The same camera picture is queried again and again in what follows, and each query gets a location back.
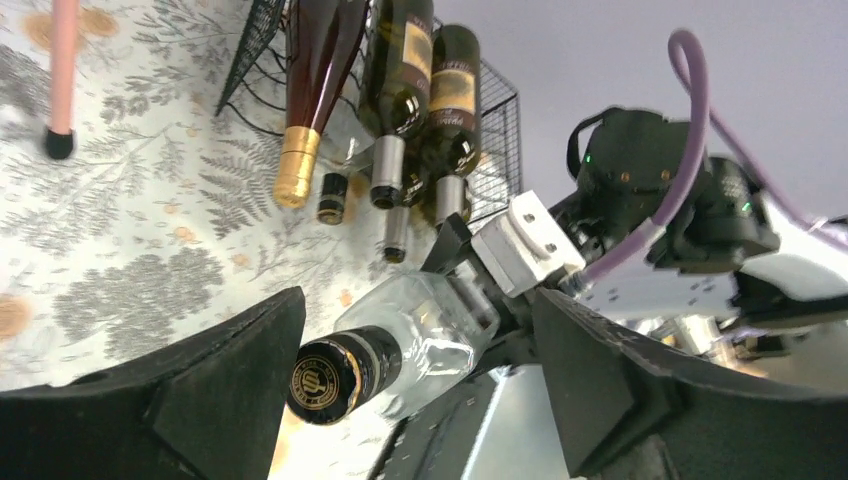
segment black cable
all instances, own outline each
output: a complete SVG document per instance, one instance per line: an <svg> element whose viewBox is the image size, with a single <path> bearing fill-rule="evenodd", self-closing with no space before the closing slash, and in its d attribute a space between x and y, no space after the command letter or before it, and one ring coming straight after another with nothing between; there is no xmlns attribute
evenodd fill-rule
<svg viewBox="0 0 848 480"><path fill-rule="evenodd" d="M571 175L571 178L576 180L577 174L580 173L580 132L602 121L611 113L620 112L622 110L623 108L621 107L610 107L577 124L574 131L571 132L571 136L568 137L568 147L565 152L566 162L568 163L568 173Z"/></svg>

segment bottle cap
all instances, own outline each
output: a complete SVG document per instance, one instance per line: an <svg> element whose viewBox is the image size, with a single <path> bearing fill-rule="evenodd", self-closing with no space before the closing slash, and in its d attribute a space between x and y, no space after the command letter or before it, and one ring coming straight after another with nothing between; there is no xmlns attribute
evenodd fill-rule
<svg viewBox="0 0 848 480"><path fill-rule="evenodd" d="M312 172L321 134L308 127L288 127L274 182L274 199L289 208L302 208L309 198Z"/></svg>
<svg viewBox="0 0 848 480"><path fill-rule="evenodd" d="M397 135L384 135L374 142L371 204L380 210L400 204L404 148L406 143Z"/></svg>
<svg viewBox="0 0 848 480"><path fill-rule="evenodd" d="M386 216L386 233L383 236L383 258L389 263L403 263L406 259L406 232L409 228L409 208L395 207Z"/></svg>
<svg viewBox="0 0 848 480"><path fill-rule="evenodd" d="M465 182L458 175L447 175L436 182L436 225L454 213L462 215L465 203Z"/></svg>
<svg viewBox="0 0 848 480"><path fill-rule="evenodd" d="M391 385L401 360L397 341L380 327L313 340L297 352L286 404L306 423L334 424Z"/></svg>
<svg viewBox="0 0 848 480"><path fill-rule="evenodd" d="M325 225L339 225L344 218L347 177L340 173L324 175L321 198L318 200L318 221Z"/></svg>

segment bottle label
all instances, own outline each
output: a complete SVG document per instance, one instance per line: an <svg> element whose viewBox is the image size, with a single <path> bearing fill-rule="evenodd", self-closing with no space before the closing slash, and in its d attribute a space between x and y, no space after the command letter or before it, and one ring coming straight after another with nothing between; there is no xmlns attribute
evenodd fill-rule
<svg viewBox="0 0 848 480"><path fill-rule="evenodd" d="M431 30L432 27L419 17L410 15L406 20L403 39L403 81L415 85L426 99L430 96L430 69L433 62Z"/></svg>
<svg viewBox="0 0 848 480"><path fill-rule="evenodd" d="M449 60L435 70L430 98L430 121L439 126L474 130L477 88L471 65L460 60Z"/></svg>
<svg viewBox="0 0 848 480"><path fill-rule="evenodd" d="M322 410L339 397L339 373L325 358L310 356L294 367L291 395L305 410Z"/></svg>

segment wine bottle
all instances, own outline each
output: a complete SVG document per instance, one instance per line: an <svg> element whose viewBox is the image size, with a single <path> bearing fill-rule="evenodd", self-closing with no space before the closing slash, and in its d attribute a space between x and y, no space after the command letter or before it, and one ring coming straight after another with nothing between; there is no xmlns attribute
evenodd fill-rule
<svg viewBox="0 0 848 480"><path fill-rule="evenodd" d="M383 0L375 8L365 58L362 124L377 137L371 203L400 203L403 151L420 133L430 100L433 0Z"/></svg>
<svg viewBox="0 0 848 480"><path fill-rule="evenodd" d="M329 425L371 402L387 420L420 410L477 365L500 319L474 278L393 277L298 351L288 406Z"/></svg>
<svg viewBox="0 0 848 480"><path fill-rule="evenodd" d="M318 161L328 171L321 183L317 215L325 225L342 223L348 177L367 167L373 157L374 137L362 127L351 101L359 98L357 84L352 70L318 147Z"/></svg>
<svg viewBox="0 0 848 480"><path fill-rule="evenodd" d="M321 134L356 58L367 0L293 0L287 29L286 130L274 199L301 208Z"/></svg>
<svg viewBox="0 0 848 480"><path fill-rule="evenodd" d="M403 160L400 203L386 216L383 236L383 259L403 263L406 259L406 232L409 230L410 209L421 201L426 188L427 172L418 153L407 150Z"/></svg>
<svg viewBox="0 0 848 480"><path fill-rule="evenodd" d="M341 225L347 201L347 175L339 172L324 174L321 197L318 199L318 221L324 225Z"/></svg>
<svg viewBox="0 0 848 480"><path fill-rule="evenodd" d="M433 76L422 156L436 177L436 205L444 221L461 212L463 179L480 162L480 44L462 25L433 35Z"/></svg>
<svg viewBox="0 0 848 480"><path fill-rule="evenodd" d="M337 423L397 379L402 354L397 340L377 326L308 342L297 352L286 403L306 423Z"/></svg>

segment clear glass bottle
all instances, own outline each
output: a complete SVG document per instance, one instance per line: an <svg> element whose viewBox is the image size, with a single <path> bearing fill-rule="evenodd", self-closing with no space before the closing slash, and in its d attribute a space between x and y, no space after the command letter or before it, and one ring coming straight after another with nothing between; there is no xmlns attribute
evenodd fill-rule
<svg viewBox="0 0 848 480"><path fill-rule="evenodd" d="M498 326L471 279L393 277L339 317L335 333L301 347L289 408L321 425L366 402L388 420L406 418L471 373Z"/></svg>
<svg viewBox="0 0 848 480"><path fill-rule="evenodd" d="M370 166L374 156L374 137L362 126L356 107L362 90L366 48L367 42L363 40L318 145L318 164L325 173L317 218L325 225L342 224L348 201L348 179Z"/></svg>

